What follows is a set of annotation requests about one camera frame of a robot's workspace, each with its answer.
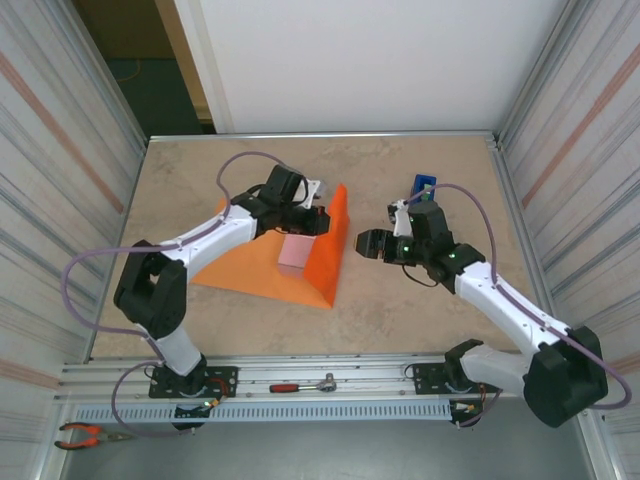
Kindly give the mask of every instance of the pliers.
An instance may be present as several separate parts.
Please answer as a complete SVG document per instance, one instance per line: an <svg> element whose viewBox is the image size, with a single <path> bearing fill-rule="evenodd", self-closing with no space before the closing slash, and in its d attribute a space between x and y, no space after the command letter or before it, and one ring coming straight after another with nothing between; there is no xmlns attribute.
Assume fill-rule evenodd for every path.
<svg viewBox="0 0 640 480"><path fill-rule="evenodd" d="M82 450L84 448L97 447L102 442L118 442L120 440L130 440L135 438L128 433L120 432L105 432L102 427L98 425L90 425L88 423L67 423L61 426L58 430L61 432L66 430L84 430L90 437L78 443L67 443L57 441L54 445L62 450Z"/></svg>

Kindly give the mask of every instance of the orange pliers handle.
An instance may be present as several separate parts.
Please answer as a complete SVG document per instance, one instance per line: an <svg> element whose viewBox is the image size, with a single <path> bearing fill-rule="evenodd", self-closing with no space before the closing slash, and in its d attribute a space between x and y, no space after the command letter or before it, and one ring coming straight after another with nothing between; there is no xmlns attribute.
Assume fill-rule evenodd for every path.
<svg viewBox="0 0 640 480"><path fill-rule="evenodd" d="M82 450L83 448L91 448L100 445L100 439L98 438L98 435L102 433L102 427L99 427L97 425L90 425L88 423L75 422L67 423L66 425L61 426L58 430L65 431L72 429L84 430L90 435L90 437L78 443L57 441L54 443L54 445L62 450Z"/></svg>

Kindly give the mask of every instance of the beige work surface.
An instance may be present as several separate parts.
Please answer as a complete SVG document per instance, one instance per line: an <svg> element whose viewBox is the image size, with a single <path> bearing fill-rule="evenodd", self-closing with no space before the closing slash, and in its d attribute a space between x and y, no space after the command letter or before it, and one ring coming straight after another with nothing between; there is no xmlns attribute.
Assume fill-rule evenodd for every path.
<svg viewBox="0 0 640 480"><path fill-rule="evenodd" d="M417 173L440 183L457 183L477 195L491 219L499 272L529 294L515 237L484 137L395 136L267 138L152 142L124 234L123 244L140 239L158 243L210 218L222 193L216 173L230 156L260 150L276 155L308 178L322 179L329 197L339 183L349 192L351 224L336 302L316 309L238 292L190 285L184 325L208 355L442 352L478 338L500 349L511 341L478 310L444 287L424 288L398 266L368 260L353 250L354 237L370 228L392 228L387 204L406 198ZM225 172L232 195L262 183L273 163L246 157ZM487 232L473 203L463 194L441 189L444 209L458 242L489 254ZM102 324L131 327L112 303L124 258L119 258ZM429 282L426 271L409 269ZM94 356L148 355L139 338L98 334Z"/></svg>

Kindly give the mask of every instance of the corrugated metal wall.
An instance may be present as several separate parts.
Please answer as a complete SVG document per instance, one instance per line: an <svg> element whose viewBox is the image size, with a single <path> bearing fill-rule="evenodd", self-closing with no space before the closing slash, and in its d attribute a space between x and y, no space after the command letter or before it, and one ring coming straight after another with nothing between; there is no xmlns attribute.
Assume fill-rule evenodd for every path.
<svg viewBox="0 0 640 480"><path fill-rule="evenodd" d="M71 256L118 243L145 152L65 1L0 2L0 478L31 474L64 362L90 332L62 306ZM111 259L73 273L92 318Z"/></svg>
<svg viewBox="0 0 640 480"><path fill-rule="evenodd" d="M598 333L637 399L640 2L582 3L504 147L560 318ZM607 423L629 478L640 478L640 401Z"/></svg>

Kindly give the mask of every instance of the cable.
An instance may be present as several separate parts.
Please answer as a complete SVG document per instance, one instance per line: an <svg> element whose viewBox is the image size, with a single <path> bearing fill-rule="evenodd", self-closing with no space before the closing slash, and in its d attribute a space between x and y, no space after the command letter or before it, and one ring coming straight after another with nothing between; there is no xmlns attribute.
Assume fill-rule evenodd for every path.
<svg viewBox="0 0 640 480"><path fill-rule="evenodd" d="M404 367L404 372L403 372L404 378L408 378L409 380L414 380L414 379L415 379L415 377L408 377L408 376L407 376L407 370L409 370L409 369L410 369L411 367L413 367L414 365L415 365L415 363L410 363L409 365L407 365L406 367Z"/></svg>
<svg viewBox="0 0 640 480"><path fill-rule="evenodd" d="M538 318L538 316L536 314L531 312L527 307L525 307L520 302L518 302L518 300L513 298L509 294L509 292L507 292L506 289L502 285L500 285L500 283L498 283L498 272L497 272L498 256L497 256L497 252L496 252L496 250L497 250L496 249L496 239L495 239L495 236L493 234L493 229L491 228L491 222L489 221L489 217L487 215L487 212L482 207L482 204L475 197L475 195L473 195L466 188L461 187L459 185L454 185L454 184L451 184L451 183L441 183L441 184L438 184L438 185L433 185L433 186L431 186L429 188L424 189L421 192L416 193L415 195L413 195L413 196L409 197L407 200L405 200L405 203L408 204L409 202L411 202L411 201L415 200L416 198L420 197L420 195L423 195L425 193L431 192L431 190L436 190L438 188L453 188L454 190L458 190L458 191L464 193L467 197L469 197L473 201L473 203L475 203L476 207L478 207L478 210L480 211L480 214L482 215L482 219L484 220L484 224L487 227L487 233L489 234L489 244L491 245L491 281L492 281L493 285L496 287L496 290L498 292L500 292L500 294L509 303L511 303L514 307L516 307L520 312L525 314L527 317L529 317L531 320L533 320L540 327L545 328L549 332L553 333L556 337L561 339L563 342L565 342L566 344L568 344L571 347L573 347L576 350L578 350L580 353L582 353L584 356L586 356L589 360L594 362L596 365L598 365L600 368L602 368L605 372L607 372L609 375L611 375L613 378L615 378L616 381L622 386L622 389L624 390L624 398L622 400L620 400L618 402L615 402L615 403L609 403L609 404L604 404L604 405L592 405L590 408L595 409L595 410L615 410L615 409L623 408L623 407L627 406L631 402L631 398L633 396L633 393L631 391L631 386L629 385L627 380L617 372L617 370L615 368L611 367L604 360L602 360L597 355L595 355L594 353L592 353L589 350L587 350L585 347L580 345L578 342L576 342L572 338L569 338L565 333L556 330L555 328L553 328L550 325L547 325L547 323L544 320L541 320L540 318ZM491 401L491 403L489 403L489 405L487 405L487 409L485 409L481 414L479 414L479 416L483 415L488 410L489 406L494 402L496 397L494 397L494 399Z"/></svg>
<svg viewBox="0 0 640 480"><path fill-rule="evenodd" d="M118 396L118 390L120 389L120 385L122 385L122 382L124 382L125 378L127 378L131 373L133 373L137 369L141 367L146 368L150 366L161 367L162 364L159 363L157 360L147 360L145 362L141 362L137 365L134 365L130 369L128 369L118 379L115 387L113 387L113 392L111 392L111 413L113 414L113 418L116 419L116 422L118 422L118 425L120 425L122 428L126 428L131 433L135 433L140 437L167 438L167 437L176 437L176 436L189 433L190 430L181 430L181 431L175 431L175 432L150 432L147 430L138 430L137 428L132 427L131 425L126 423L124 420L122 420L122 417L120 416L120 414L118 414L118 409L116 408L116 398Z"/></svg>
<svg viewBox="0 0 640 480"><path fill-rule="evenodd" d="M478 390L480 390L480 401L482 402L482 405L484 406L484 402L487 399L487 388L485 387L484 383L479 383L478 384Z"/></svg>
<svg viewBox="0 0 640 480"><path fill-rule="evenodd" d="M149 375L147 373L147 368L149 368L150 365L147 365L146 367L144 367L144 370L142 370L142 373L144 373L144 376L147 377L149 380L153 380L153 375Z"/></svg>
<svg viewBox="0 0 640 480"><path fill-rule="evenodd" d="M423 287L433 288L433 287L437 287L437 286L438 286L438 282L434 283L433 285L428 285L428 284L426 284L426 283L424 283L424 282L421 282L421 281L420 281L420 280L418 280L417 278L412 277L412 276L409 274L409 272L407 272L407 268L406 268L406 266L405 266L405 265L402 265L402 271L404 272L404 274L406 275L406 277L407 277L409 280L411 280L411 281L413 281L413 282L416 282L416 283L418 283L418 284L422 285Z"/></svg>
<svg viewBox="0 0 640 480"><path fill-rule="evenodd" d="M258 157L265 157L268 158L270 160L273 160L274 162L276 162L279 165L282 166L286 166L286 164L280 160L279 158L275 157L274 155L271 155L269 153L264 153L264 152L258 152L258 151L247 151L247 152L241 152L241 153L237 153L236 155L233 155L231 158L229 158L229 160L227 160L226 162L224 162L222 164L222 166L220 167L220 170L218 170L218 174L216 175L216 185L218 185L218 187L220 188L220 190L222 190L222 193L224 194L224 199L225 199L225 205L224 205L224 210L222 211L222 213L220 214L218 220L216 222L213 223L213 225L211 225L209 228L206 228L205 230L196 233L195 235L185 238L185 239L181 239L182 242L181 243L176 243L176 244L170 244L170 245L155 245L155 246L150 246L150 247L111 247L111 248L96 248L96 249L92 249L92 250L87 250L86 252L83 252L79 255L76 255L75 257L73 257L69 263L64 267L64 269L62 270L62 274L60 276L60 294L62 296L62 303L64 304L65 308L67 309L67 311L71 314L71 316L73 318L75 318L78 322L80 322L82 325L84 325L85 327L94 330L96 332L108 332L108 333L122 333L122 334L126 334L126 335L136 335L138 337L141 337L143 339L145 339L147 341L147 343L149 344L149 346L151 347L151 349L155 352L155 354L158 356L158 358L160 359L160 361L162 363L165 362L165 358L162 355L162 352L160 351L160 349L158 349L155 341L153 338L151 338L148 334L148 332L143 332L140 330L133 330L133 329L128 329L128 328L114 328L114 327L104 327L102 325L98 324L99 319L96 321L96 323L92 323L89 320L87 320L86 318L84 318L82 316L82 314L80 314L80 312L78 312L78 310L76 310L76 308L73 306L72 302L71 302L71 297L69 295L69 275L71 273L71 270L73 269L73 267L78 264L79 262L81 262L82 260L89 258L89 257L95 257L98 255L114 255L114 254L119 254L119 253L160 253L160 252L167 252L169 250L174 250L176 248L182 248L185 245L188 245L192 242L195 242L196 240L201 239L202 237L209 235L211 232L213 232L216 228L218 228L223 222L224 220L227 218L227 216L229 215L229 211L231 209L231 194L229 193L229 190L227 190L227 188L222 184L222 174L224 173L224 171L227 169L227 167L233 163L234 161L236 161L239 158L242 157L246 157L249 155L255 155ZM135 367L127 370L126 372L124 372L124 374L122 374L122 376L120 377L120 379L116 382L116 385L113 389L113 394L111 396L111 412L113 413L114 418L116 419L116 421L123 427L126 428L127 430L135 433L136 435L139 436L150 436L150 437L158 437L158 436L162 436L162 437L166 437L166 436L171 436L169 434L162 434L162 435L158 435L154 432L149 432L148 434L141 431L141 430L137 430L133 427L130 427L129 425L127 425L122 418L120 418L120 416L118 415L118 412L116 411L116 395L118 392L118 388L120 387L120 385L122 384L122 382L124 381L124 379L134 370L136 370L137 368L143 367L145 365L154 365L154 366L162 366L162 364L158 364L158 362L153 361L153 362L143 362L140 363L138 365L136 365Z"/></svg>
<svg viewBox="0 0 640 480"><path fill-rule="evenodd" d="M129 75L128 77L116 78L116 82L124 83L124 82L128 82L129 80L133 80L138 75L140 75L140 72L142 72L142 64L140 63L140 59L136 58L136 71L135 71L135 73L132 74L132 75Z"/></svg>
<svg viewBox="0 0 640 480"><path fill-rule="evenodd" d="M496 394L493 396L493 398L491 399L491 401L489 403L487 403L487 406L484 407L482 409L482 411L478 415L474 415L469 420L465 420L462 423L458 423L457 424L458 427L468 427L468 426L470 426L472 424L475 425L478 420L480 420L482 417L484 417L487 414L487 412L493 408L493 406L498 401L498 398L500 398L500 394L501 393L502 393L502 390L498 390L496 392Z"/></svg>
<svg viewBox="0 0 640 480"><path fill-rule="evenodd" d="M218 377L212 377L207 381L214 382L220 385L220 393L222 393L222 395L225 397L229 396L229 387L227 386L227 383L223 379Z"/></svg>

